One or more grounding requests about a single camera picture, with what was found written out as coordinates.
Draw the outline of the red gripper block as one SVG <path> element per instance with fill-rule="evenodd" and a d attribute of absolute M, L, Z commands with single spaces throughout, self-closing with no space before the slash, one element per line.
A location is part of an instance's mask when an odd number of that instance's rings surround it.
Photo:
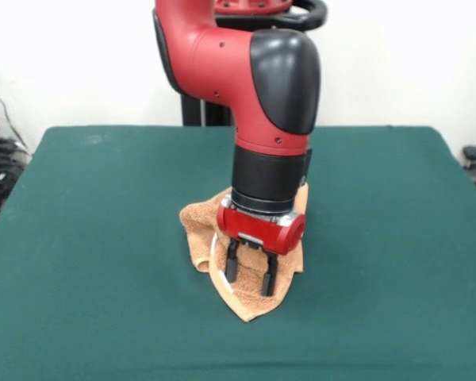
<path fill-rule="evenodd" d="M 305 231 L 305 215 L 295 211 L 281 216 L 250 214 L 238 209 L 230 196 L 224 196 L 217 209 L 217 224 L 220 231 L 231 237 L 226 253 L 227 281 L 236 281 L 239 241 L 253 243 L 266 251 L 267 271 L 263 275 L 261 295 L 271 297 L 278 270 L 277 255 L 286 255 L 296 248 Z"/>

